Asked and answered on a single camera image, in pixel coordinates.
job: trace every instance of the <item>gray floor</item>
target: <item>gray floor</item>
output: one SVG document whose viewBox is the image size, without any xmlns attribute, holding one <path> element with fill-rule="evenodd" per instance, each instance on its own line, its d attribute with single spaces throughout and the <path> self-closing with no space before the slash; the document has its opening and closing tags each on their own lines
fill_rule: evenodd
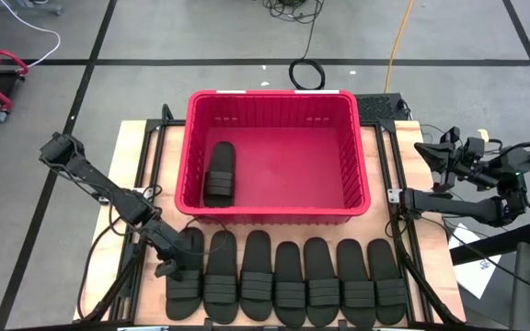
<svg viewBox="0 0 530 331">
<path fill-rule="evenodd" d="M 61 17 L 24 18 L 61 34 L 63 44 L 53 59 L 85 60 L 109 0 L 60 2 L 65 6 Z M 317 21 L 309 56 L 387 58 L 406 3 L 328 0 Z M 513 0 L 513 4 L 530 39 L 530 0 Z M 308 26 L 270 17 L 259 0 L 118 0 L 99 58 L 296 58 L 304 52 L 308 31 Z M 0 13 L 0 48 L 33 59 L 53 44 L 53 37 L 25 28 L 8 13 Z M 418 0 L 397 57 L 528 59 L 500 0 Z M 47 175 L 47 169 L 37 161 L 38 149 L 51 133 L 63 129 L 84 69 L 34 68 L 17 92 L 14 114 L 0 125 L 0 302 Z M 381 92 L 386 74 L 384 66 L 328 65 L 325 71 L 327 88 L 352 93 Z M 296 75 L 301 82 L 317 79 L 308 70 L 297 70 Z M 108 171 L 122 120 L 156 118 L 163 103 L 182 119 L 189 96 L 207 88 L 293 86 L 285 65 L 96 66 L 74 135 L 86 144 L 88 158 L 102 171 Z M 465 136 L 487 129 L 491 137 L 508 144 L 530 141 L 528 66 L 398 66 L 390 90 L 402 93 L 415 119 L 422 122 L 444 130 L 457 125 Z M 438 132 L 429 128 L 426 131 L 438 139 Z M 530 174 L 527 180 L 530 194 Z M 455 192 L 466 200 L 489 195 L 477 194 L 469 185 L 458 185 Z M 97 213 L 98 206 L 74 186 L 56 184 L 7 327 L 71 320 Z M 473 220 L 461 222 L 488 235 L 502 231 Z M 507 228 L 526 223 L 530 223 L 530 213 Z M 487 290 L 492 297 L 499 292 L 504 294 L 503 288 Z M 474 307 L 487 303 L 484 299 L 478 303 L 466 296 L 464 299 Z M 503 314 L 486 317 L 504 325 Z"/>
</svg>

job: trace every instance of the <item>plastic crate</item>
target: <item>plastic crate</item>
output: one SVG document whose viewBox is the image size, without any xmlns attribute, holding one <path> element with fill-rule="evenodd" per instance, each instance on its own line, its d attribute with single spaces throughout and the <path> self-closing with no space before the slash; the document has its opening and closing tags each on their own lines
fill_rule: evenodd
<svg viewBox="0 0 530 331">
<path fill-rule="evenodd" d="M 206 208 L 213 146 L 236 149 L 235 205 Z M 188 107 L 179 211 L 224 223 L 338 224 L 370 205 L 352 94 L 345 91 L 201 91 Z"/>
</svg>

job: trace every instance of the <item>black slide sandal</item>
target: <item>black slide sandal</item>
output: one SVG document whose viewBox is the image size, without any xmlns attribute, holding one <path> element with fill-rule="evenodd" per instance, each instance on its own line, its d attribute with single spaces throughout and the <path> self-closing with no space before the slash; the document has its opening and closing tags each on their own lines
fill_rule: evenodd
<svg viewBox="0 0 530 331">
<path fill-rule="evenodd" d="M 240 308 L 253 321 L 265 321 L 271 314 L 271 239 L 266 232 L 248 234 L 240 271 Z"/>
<path fill-rule="evenodd" d="M 275 314 L 288 327 L 300 327 L 305 321 L 305 284 L 302 278 L 300 248 L 283 242 L 275 252 Z"/>
<path fill-rule="evenodd" d="M 235 146 L 217 143 L 203 182 L 206 207 L 230 207 L 235 204 Z"/>
<path fill-rule="evenodd" d="M 183 229 L 177 242 L 178 247 L 194 254 L 181 252 L 182 267 L 185 268 L 180 272 L 181 281 L 166 277 L 167 317 L 173 321 L 190 317 L 202 302 L 203 233 L 198 228 Z"/>
<path fill-rule="evenodd" d="M 340 290 L 324 239 L 310 238 L 305 242 L 304 266 L 308 319 L 314 326 L 329 325 L 339 313 Z"/>
<path fill-rule="evenodd" d="M 367 246 L 367 260 L 375 282 L 377 320 L 383 325 L 394 325 L 404 317 L 407 291 L 392 255 L 392 247 L 384 239 L 373 240 Z"/>
<path fill-rule="evenodd" d="M 227 231 L 212 237 L 203 277 L 203 308 L 219 324 L 230 324 L 238 312 L 236 293 L 236 239 Z"/>
<path fill-rule="evenodd" d="M 351 324 L 371 328 L 375 324 L 374 283 L 367 277 L 363 251 L 356 240 L 344 239 L 337 245 L 337 271 L 342 313 Z"/>
</svg>

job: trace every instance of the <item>wooden table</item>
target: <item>wooden table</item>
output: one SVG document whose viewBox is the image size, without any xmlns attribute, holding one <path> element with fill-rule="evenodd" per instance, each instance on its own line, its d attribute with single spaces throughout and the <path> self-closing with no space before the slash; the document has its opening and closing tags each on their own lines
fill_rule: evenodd
<svg viewBox="0 0 530 331">
<path fill-rule="evenodd" d="M 144 137 L 144 120 L 123 121 L 116 142 L 109 178 L 116 184 L 125 188 L 133 188 L 139 155 Z M 162 155 L 161 170 L 158 184 L 163 187 L 163 192 L 156 198 L 156 205 L 163 209 L 163 219 L 166 220 L 176 230 L 181 230 L 190 216 L 179 213 L 174 203 L 175 186 L 177 183 L 179 159 L 183 143 L 184 127 L 168 127 L 166 140 Z M 369 211 L 359 217 L 352 218 L 343 225 L 332 226 L 329 231 L 325 225 L 234 225 L 228 229 L 236 236 L 238 247 L 238 270 L 240 270 L 245 240 L 249 232 L 253 230 L 264 230 L 271 236 L 271 250 L 274 251 L 282 241 L 294 241 L 299 246 L 311 237 L 320 236 L 327 240 L 330 253 L 335 263 L 335 247 L 343 238 L 353 238 L 360 242 L 363 252 L 366 251 L 367 244 L 375 238 L 385 238 L 391 245 L 393 240 L 386 237 L 384 228 L 388 221 L 388 211 L 386 207 L 386 195 L 381 167 L 377 152 L 377 144 L 373 128 L 361 128 L 363 140 L 363 152 L 367 167 L 367 177 L 371 191 L 371 207 Z M 432 186 L 432 177 L 429 167 L 426 166 L 422 158 L 413 147 L 415 142 L 422 141 L 421 128 L 416 121 L 397 122 L 397 138 L 399 142 L 400 154 L 404 166 L 407 184 L 410 188 L 428 189 Z M 396 169 L 394 168 L 393 157 L 389 148 L 389 138 L 384 134 L 386 142 L 386 153 L 390 165 L 392 185 L 398 187 Z M 156 134 L 151 140 L 151 148 L 147 161 L 145 178 L 150 177 L 153 160 L 154 145 L 156 144 Z M 101 207 L 98 216 L 98 225 L 94 233 L 94 238 L 108 226 L 108 207 Z M 425 213 L 427 218 L 441 222 L 438 214 Z M 204 232 L 205 247 L 209 247 L 212 235 L 221 230 L 218 225 L 197 224 Z M 124 230 L 124 224 L 119 224 L 118 229 Z M 427 281 L 432 285 L 436 293 L 449 307 L 454 315 L 465 320 L 464 310 L 455 280 L 453 263 L 449 255 L 449 248 L 444 230 L 436 224 L 423 220 L 416 221 L 416 231 L 419 238 L 422 262 Z M 405 244 L 408 246 L 408 236 L 403 235 Z M 81 298 L 82 307 L 85 314 L 90 312 L 99 299 L 105 294 L 107 288 L 116 278 L 118 264 L 121 256 L 122 238 L 113 233 L 106 234 L 99 242 L 98 247 L 91 258 L 86 286 Z M 159 263 L 155 252 L 148 249 L 145 256 L 144 271 L 140 287 L 140 296 L 136 311 L 135 323 L 137 325 L 203 325 L 206 317 L 202 306 L 198 311 L 184 321 L 171 321 L 165 314 L 166 310 L 166 279 L 157 279 L 154 276 L 155 267 Z M 421 300 L 416 283 L 409 276 L 412 303 L 417 320 L 422 320 Z M 274 313 L 265 322 L 254 322 L 248 319 L 242 310 L 232 325 L 281 325 Z M 336 326 L 337 320 L 330 325 Z M 398 325 L 406 325 L 404 318 Z"/>
</svg>

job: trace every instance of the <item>white paper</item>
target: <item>white paper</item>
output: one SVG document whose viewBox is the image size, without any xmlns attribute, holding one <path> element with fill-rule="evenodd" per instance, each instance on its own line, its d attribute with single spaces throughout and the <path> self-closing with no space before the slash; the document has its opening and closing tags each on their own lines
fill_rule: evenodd
<svg viewBox="0 0 530 331">
<path fill-rule="evenodd" d="M 454 234 L 466 244 L 479 240 L 479 237 L 469 231 L 462 223 L 457 225 Z M 461 245 L 462 244 L 459 240 L 451 236 L 451 239 L 449 239 L 449 249 Z M 490 259 L 498 263 L 501 256 L 490 257 Z M 454 269 L 459 285 L 476 296 L 476 298 L 481 299 L 484 290 L 486 290 L 486 286 L 488 286 L 488 282 L 492 278 L 496 266 L 492 265 L 488 260 L 482 259 L 455 266 Z"/>
</svg>

